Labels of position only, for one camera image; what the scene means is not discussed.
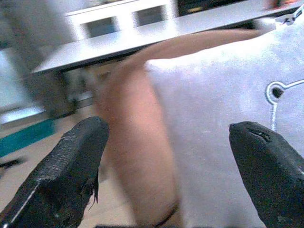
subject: white t-shirt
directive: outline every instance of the white t-shirt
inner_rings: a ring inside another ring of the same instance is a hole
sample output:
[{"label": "white t-shirt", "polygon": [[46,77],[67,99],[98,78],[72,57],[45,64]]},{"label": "white t-shirt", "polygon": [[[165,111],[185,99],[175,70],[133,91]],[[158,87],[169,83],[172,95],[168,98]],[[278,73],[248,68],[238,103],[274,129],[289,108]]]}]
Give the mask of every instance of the white t-shirt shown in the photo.
[{"label": "white t-shirt", "polygon": [[251,40],[146,63],[169,129],[186,227],[265,226],[234,160],[229,125],[276,128],[304,155],[303,48],[300,16]]}]

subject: teal floor stripe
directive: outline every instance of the teal floor stripe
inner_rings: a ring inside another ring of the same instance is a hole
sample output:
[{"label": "teal floor stripe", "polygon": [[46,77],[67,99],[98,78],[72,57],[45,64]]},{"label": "teal floor stripe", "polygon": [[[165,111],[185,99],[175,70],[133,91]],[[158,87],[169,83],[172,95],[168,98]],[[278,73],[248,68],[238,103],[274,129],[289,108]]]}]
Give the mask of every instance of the teal floor stripe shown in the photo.
[{"label": "teal floor stripe", "polygon": [[44,120],[0,139],[0,157],[31,145],[55,133],[53,120]]}]

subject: gray fabric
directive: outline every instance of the gray fabric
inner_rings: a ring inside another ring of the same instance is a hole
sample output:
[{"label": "gray fabric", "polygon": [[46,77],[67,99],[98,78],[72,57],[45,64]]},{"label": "gray fabric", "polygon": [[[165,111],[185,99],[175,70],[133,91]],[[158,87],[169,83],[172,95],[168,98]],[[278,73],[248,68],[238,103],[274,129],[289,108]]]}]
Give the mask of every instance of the gray fabric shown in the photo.
[{"label": "gray fabric", "polygon": [[[271,127],[268,84],[303,79],[304,19],[281,31],[146,67],[173,146],[186,227],[263,227],[228,140],[230,123]],[[304,84],[277,99],[276,127],[304,155]]]}]

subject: bear ear outline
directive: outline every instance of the bear ear outline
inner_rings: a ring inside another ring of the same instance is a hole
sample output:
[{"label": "bear ear outline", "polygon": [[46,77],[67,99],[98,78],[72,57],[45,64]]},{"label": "bear ear outline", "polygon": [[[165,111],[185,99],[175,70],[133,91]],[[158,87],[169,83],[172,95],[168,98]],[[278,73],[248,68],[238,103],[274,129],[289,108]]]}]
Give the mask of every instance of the bear ear outline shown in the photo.
[{"label": "bear ear outline", "polygon": [[303,83],[304,79],[290,83],[288,85],[285,85],[283,82],[280,81],[274,81],[266,87],[266,99],[271,105],[276,105],[285,90]]}]

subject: floor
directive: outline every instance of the floor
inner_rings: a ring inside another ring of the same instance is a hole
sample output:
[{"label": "floor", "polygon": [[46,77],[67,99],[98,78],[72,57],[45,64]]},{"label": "floor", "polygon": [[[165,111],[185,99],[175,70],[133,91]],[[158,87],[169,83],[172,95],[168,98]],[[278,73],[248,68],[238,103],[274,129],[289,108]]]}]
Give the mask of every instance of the floor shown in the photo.
[{"label": "floor", "polygon": [[[61,135],[70,130],[77,122],[90,116],[94,116],[93,106],[84,107],[78,113],[56,121],[56,134],[38,141],[26,148],[0,158],[1,162],[18,157],[26,158],[26,161],[18,166],[7,169],[0,179],[0,211],[10,202],[18,187],[27,178],[35,166],[53,149]],[[97,224],[103,225],[134,225],[135,221],[131,213],[130,202],[124,196],[113,171],[104,164],[99,178],[98,204],[89,211],[93,199],[90,200],[80,228],[93,228]]]}]

